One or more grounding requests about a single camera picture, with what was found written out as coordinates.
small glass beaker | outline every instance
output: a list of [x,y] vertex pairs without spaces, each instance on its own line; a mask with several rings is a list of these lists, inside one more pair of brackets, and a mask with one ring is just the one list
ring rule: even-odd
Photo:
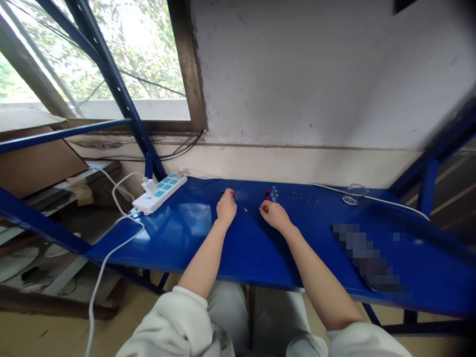
[[347,188],[347,193],[342,197],[342,200],[351,206],[355,206],[366,194],[368,194],[367,188],[353,183]]

forearm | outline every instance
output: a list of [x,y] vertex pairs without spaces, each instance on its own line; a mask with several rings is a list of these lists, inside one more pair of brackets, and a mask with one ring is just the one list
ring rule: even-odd
[[286,239],[312,306],[327,330],[341,330],[353,322],[365,321],[356,304],[307,244],[299,229],[289,226],[281,232]]
[[207,238],[185,269],[178,286],[207,298],[217,278],[228,224],[216,220]]

glass pane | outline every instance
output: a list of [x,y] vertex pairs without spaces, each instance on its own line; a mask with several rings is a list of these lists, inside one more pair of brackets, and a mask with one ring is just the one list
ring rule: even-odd
[[[55,3],[72,19],[67,6],[61,0],[56,0]],[[9,6],[59,77],[65,91],[52,78],[11,19],[5,18],[74,112],[89,119],[122,118],[97,65],[34,0],[9,0]]]
[[44,109],[35,93],[1,53],[0,103],[39,103],[40,109]]
[[90,5],[141,119],[190,120],[167,1]]

white sleeve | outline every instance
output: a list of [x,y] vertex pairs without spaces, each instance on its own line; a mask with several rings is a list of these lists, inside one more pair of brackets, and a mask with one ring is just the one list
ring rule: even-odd
[[163,294],[116,356],[197,356],[212,344],[213,329],[201,296],[175,286]]
[[344,330],[328,331],[329,356],[412,357],[405,347],[385,330],[366,322],[354,322]]

power strip socket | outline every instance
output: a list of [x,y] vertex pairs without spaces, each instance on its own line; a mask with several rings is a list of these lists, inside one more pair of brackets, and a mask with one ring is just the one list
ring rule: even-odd
[[154,213],[167,199],[187,182],[187,176],[182,173],[173,173],[157,184],[159,191],[150,196],[147,193],[136,199],[132,205],[144,212],[145,215]]

